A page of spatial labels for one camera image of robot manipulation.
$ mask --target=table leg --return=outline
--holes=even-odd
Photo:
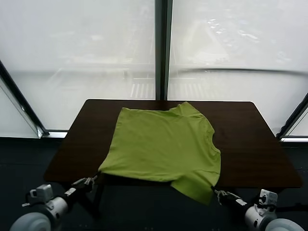
[[[101,198],[103,195],[103,191],[104,191],[104,184],[98,184],[97,185],[97,189],[96,189],[96,193],[95,193],[95,197],[94,197],[94,206],[96,206],[97,208],[100,205],[101,202]]]

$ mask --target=metal bar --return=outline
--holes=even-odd
[[[293,111],[291,116],[285,122],[285,125],[281,128],[281,131],[276,135],[277,139],[284,138],[285,135],[289,132],[292,126],[298,121],[301,115],[308,108],[308,93],[304,97],[303,101],[297,106],[297,108]]]
[[[173,0],[155,0],[155,97],[167,100]]]
[[[39,131],[42,132],[42,135],[49,134],[48,131],[45,129],[37,115],[32,110],[31,106],[25,99],[25,97],[22,95],[21,91],[13,81],[11,75],[8,73],[8,71],[5,69],[3,63],[0,61],[0,78],[3,80],[6,87],[10,90],[14,98],[17,100],[19,107],[22,111],[24,111],[27,116],[32,120],[32,122],[36,125]]]

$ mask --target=dark brown table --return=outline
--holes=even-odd
[[[169,110],[180,101],[87,100],[45,172],[46,181],[72,183],[93,176],[106,158],[122,107]],[[212,124],[213,142],[221,150],[218,187],[297,188],[302,181],[251,102],[189,102]],[[159,185],[122,177],[104,184]]]

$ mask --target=t-shirt sleeve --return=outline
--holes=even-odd
[[[208,205],[213,194],[211,186],[215,186],[218,179],[219,174],[216,172],[194,170],[174,180],[171,186],[182,194]]]

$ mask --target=green t-shirt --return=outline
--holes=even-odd
[[[99,171],[171,186],[204,204],[220,175],[220,151],[207,118],[184,102],[169,111],[122,108]]]

